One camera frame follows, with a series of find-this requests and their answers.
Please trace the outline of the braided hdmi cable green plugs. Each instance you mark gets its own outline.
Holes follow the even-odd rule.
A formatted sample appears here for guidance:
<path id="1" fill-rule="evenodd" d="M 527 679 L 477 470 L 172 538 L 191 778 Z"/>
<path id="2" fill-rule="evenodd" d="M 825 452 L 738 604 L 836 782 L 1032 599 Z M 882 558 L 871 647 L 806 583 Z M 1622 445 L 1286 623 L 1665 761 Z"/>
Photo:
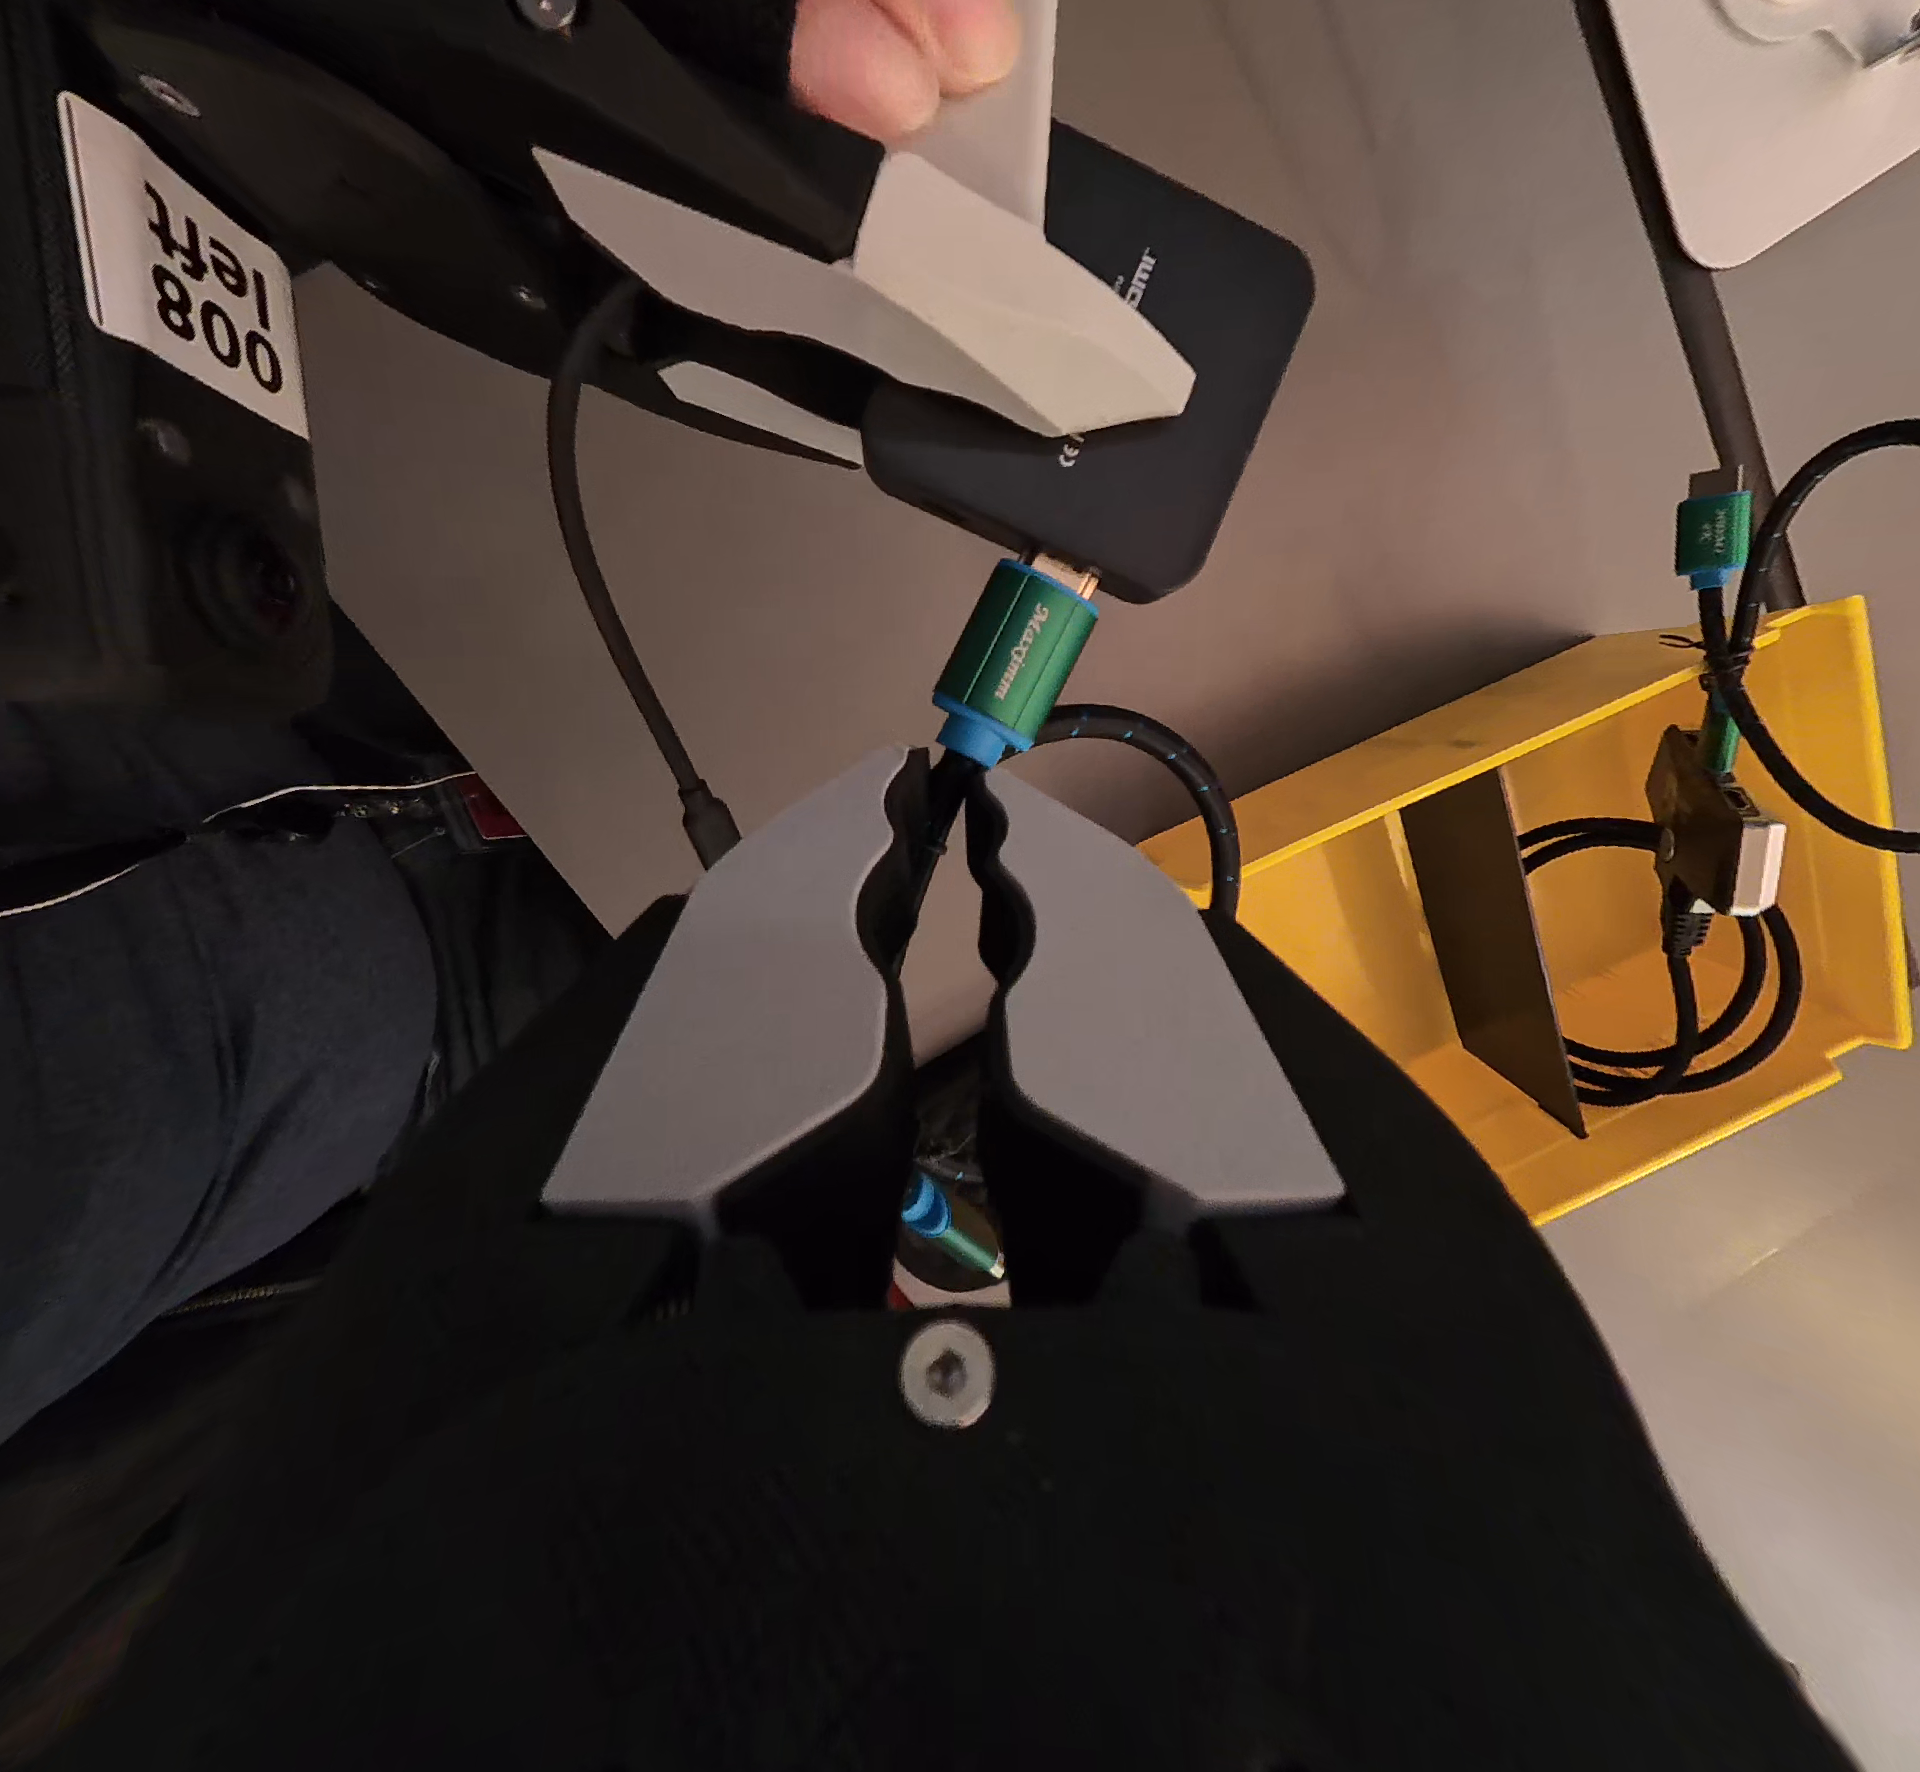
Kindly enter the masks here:
<path id="1" fill-rule="evenodd" d="M 945 715 L 940 756 L 928 771 L 917 829 L 908 906 L 921 916 L 973 780 L 1010 756 L 1076 740 L 1144 752 L 1191 799 L 1210 847 L 1209 915 L 1238 919 L 1242 847 L 1237 816 L 1213 764 L 1163 723 L 1113 704 L 1065 704 L 1062 693 L 1097 618 L 1096 576 L 1051 559 L 1002 559 L 932 690 Z M 973 1136 L 1000 1232 L 1015 1243 L 1017 1300 L 1085 1291 L 1113 1264 L 1136 1205 L 1063 1148 L 1021 1144 L 1038 1127 L 1012 1083 L 1012 1056 L 994 1037 L 973 1057 Z"/>

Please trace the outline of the dark bin divider panel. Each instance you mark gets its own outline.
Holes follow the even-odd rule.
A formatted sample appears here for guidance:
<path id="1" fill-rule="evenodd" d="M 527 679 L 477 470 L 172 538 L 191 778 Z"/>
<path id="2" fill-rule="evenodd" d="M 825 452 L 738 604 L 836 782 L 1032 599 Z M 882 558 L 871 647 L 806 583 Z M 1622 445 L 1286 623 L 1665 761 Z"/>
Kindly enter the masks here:
<path id="1" fill-rule="evenodd" d="M 1583 1139 L 1503 773 L 1479 771 L 1415 800 L 1399 822 L 1457 1040 Z"/>

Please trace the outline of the white stand base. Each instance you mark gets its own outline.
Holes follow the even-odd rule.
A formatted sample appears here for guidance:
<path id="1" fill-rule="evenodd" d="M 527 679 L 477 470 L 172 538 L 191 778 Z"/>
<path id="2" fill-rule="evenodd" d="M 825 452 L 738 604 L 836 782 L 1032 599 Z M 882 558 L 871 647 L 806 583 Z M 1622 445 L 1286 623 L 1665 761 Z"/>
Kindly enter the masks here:
<path id="1" fill-rule="evenodd" d="M 1750 264 L 1918 150 L 1918 0 L 1605 0 L 1686 256 Z"/>

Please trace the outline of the thin braided cable green plugs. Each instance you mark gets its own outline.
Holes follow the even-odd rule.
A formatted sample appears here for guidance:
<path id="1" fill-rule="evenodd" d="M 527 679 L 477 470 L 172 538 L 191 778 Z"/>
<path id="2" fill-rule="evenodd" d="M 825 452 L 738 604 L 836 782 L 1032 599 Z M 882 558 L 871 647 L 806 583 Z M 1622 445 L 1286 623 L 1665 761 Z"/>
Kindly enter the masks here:
<path id="1" fill-rule="evenodd" d="M 1869 456 L 1918 448 L 1918 421 L 1895 419 L 1863 426 L 1822 448 L 1773 499 L 1755 512 L 1740 474 L 1727 487 L 1705 476 L 1707 491 L 1676 511 L 1673 570 L 1698 599 L 1702 690 L 1705 710 L 1693 754 L 1712 786 L 1730 786 L 1742 752 L 1753 752 L 1764 773 L 1787 800 L 1838 840 L 1883 854 L 1916 856 L 1914 829 L 1875 825 L 1836 804 L 1784 752 L 1762 719 L 1747 669 L 1766 621 L 1766 589 L 1786 553 L 1792 523 L 1812 495 L 1838 467 Z"/>

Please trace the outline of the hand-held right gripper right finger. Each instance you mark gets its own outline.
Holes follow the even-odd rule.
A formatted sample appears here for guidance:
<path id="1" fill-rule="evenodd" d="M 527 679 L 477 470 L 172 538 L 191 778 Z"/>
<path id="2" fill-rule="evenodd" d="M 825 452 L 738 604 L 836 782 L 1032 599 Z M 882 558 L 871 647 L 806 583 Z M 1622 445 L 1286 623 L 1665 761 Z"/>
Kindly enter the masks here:
<path id="1" fill-rule="evenodd" d="M 1334 1207 L 1333 1158 L 1191 899 L 1005 770 L 979 802 L 1019 1100 L 1139 1181 L 1157 1221 Z"/>

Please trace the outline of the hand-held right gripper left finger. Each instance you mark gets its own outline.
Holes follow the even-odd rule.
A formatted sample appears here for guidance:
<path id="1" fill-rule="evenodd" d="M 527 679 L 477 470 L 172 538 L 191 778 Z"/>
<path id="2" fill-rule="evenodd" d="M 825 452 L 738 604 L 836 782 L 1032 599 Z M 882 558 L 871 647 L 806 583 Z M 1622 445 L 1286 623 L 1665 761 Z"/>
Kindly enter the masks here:
<path id="1" fill-rule="evenodd" d="M 542 1186 L 556 1212 L 711 1223 L 725 1191 L 880 1080 L 901 1005 L 859 900 L 903 856 L 884 747 L 694 886 Z"/>

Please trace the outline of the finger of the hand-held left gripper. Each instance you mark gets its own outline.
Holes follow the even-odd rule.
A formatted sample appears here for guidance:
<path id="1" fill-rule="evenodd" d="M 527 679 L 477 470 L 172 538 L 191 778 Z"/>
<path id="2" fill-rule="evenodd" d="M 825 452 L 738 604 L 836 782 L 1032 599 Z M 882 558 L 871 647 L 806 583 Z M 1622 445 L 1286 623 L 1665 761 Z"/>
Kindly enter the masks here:
<path id="1" fill-rule="evenodd" d="M 537 165 L 589 242 L 703 319 L 827 346 L 1045 439 L 1187 411 L 1194 368 L 1136 307 L 921 155 L 882 161 L 836 261 L 542 147 Z"/>
<path id="2" fill-rule="evenodd" d="M 717 437 L 864 470 L 875 371 L 842 357 L 775 357 L 753 373 L 695 360 L 656 369 L 674 417 Z"/>

